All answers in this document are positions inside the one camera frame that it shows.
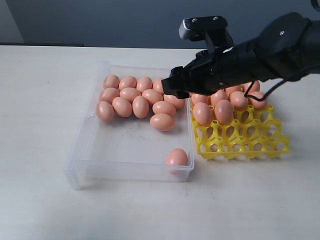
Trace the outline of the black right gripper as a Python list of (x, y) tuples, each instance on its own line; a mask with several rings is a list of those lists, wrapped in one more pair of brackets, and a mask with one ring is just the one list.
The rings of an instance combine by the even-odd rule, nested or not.
[[(254, 43), (250, 40), (212, 53), (197, 53), (185, 68), (172, 68), (169, 77), (161, 81), (164, 94), (187, 99), (190, 93), (211, 95), (223, 88), (270, 79), (270, 70), (256, 56)], [(184, 85), (178, 79), (184, 79)]]

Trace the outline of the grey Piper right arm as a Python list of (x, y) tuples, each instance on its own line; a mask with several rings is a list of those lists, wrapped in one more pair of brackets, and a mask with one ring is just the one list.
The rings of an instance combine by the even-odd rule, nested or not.
[(205, 41), (185, 66), (177, 66), (162, 80), (166, 95), (186, 99), (210, 96), (218, 90), (259, 80), (296, 82), (320, 72), (320, 23), (291, 12), (272, 21), (257, 37), (234, 44), (227, 20), (218, 15), (185, 18), (179, 36)]

